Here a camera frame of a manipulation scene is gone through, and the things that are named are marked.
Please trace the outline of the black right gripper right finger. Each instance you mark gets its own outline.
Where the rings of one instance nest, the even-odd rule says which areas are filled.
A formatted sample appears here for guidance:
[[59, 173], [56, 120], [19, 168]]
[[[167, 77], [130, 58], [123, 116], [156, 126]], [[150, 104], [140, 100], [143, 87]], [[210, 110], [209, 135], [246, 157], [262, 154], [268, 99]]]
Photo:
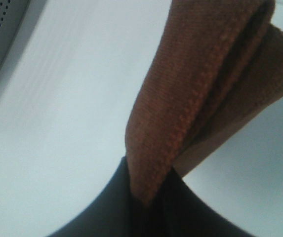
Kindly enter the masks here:
[[230, 237], [230, 223], [205, 205], [172, 169], [149, 208], [142, 237]]

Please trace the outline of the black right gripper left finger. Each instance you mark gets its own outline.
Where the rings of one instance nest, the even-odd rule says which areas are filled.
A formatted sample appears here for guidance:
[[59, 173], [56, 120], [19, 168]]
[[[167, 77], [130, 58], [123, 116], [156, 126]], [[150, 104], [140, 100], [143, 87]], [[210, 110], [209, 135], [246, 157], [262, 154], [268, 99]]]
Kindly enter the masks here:
[[141, 237], [126, 157], [98, 197], [51, 237]]

